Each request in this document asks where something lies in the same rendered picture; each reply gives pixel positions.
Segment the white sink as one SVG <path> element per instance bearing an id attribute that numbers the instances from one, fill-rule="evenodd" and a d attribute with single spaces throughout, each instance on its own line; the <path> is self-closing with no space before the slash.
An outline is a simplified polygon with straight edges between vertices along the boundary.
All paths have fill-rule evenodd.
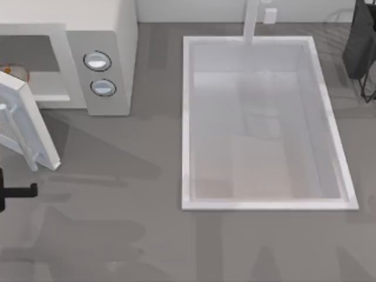
<path id="1" fill-rule="evenodd" d="M 312 37 L 184 37 L 181 207 L 358 210 Z"/>

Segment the round grey microwave knob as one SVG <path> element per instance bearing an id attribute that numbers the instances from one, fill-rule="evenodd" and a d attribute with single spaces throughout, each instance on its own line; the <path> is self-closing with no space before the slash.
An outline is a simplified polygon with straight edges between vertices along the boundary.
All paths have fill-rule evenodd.
<path id="1" fill-rule="evenodd" d="M 116 85 L 108 79 L 100 79 L 90 83 L 91 91 L 101 97 L 110 97 L 116 93 Z"/>
<path id="2" fill-rule="evenodd" d="M 112 66 L 111 58 L 101 51 L 85 54 L 83 62 L 88 69 L 94 72 L 104 72 Z"/>

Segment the pale microwave oven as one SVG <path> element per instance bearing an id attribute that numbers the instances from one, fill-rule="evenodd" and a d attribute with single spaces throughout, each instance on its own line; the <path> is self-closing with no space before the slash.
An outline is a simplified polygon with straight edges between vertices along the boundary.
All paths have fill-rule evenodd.
<path id="1" fill-rule="evenodd" d="M 92 116 L 130 113 L 137 52 L 135 0 L 0 0 L 0 64 L 27 68 L 34 100 L 45 109 L 86 109 Z M 101 51 L 104 72 L 83 57 Z M 116 93 L 101 97 L 90 83 L 111 80 Z"/>

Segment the tall white tap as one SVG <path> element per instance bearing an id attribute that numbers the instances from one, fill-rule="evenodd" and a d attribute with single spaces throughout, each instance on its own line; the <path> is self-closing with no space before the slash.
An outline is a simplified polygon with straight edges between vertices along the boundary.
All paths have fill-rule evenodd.
<path id="1" fill-rule="evenodd" d="M 249 45 L 253 42 L 260 2 L 261 0 L 246 0 L 243 39 L 244 42 Z"/>

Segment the white microwave oven door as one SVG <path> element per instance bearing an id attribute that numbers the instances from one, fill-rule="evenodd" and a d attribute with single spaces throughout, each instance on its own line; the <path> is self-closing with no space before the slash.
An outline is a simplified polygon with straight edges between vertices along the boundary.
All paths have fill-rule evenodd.
<path id="1" fill-rule="evenodd" d="M 0 71 L 0 145 L 22 155 L 36 172 L 61 165 L 53 140 L 27 82 Z"/>

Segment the white wall socket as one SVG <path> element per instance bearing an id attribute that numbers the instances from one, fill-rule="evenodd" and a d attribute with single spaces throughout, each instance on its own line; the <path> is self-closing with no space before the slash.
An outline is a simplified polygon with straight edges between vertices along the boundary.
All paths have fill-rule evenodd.
<path id="1" fill-rule="evenodd" d="M 277 8 L 266 8 L 264 11 L 263 24 L 275 24 L 277 22 Z"/>

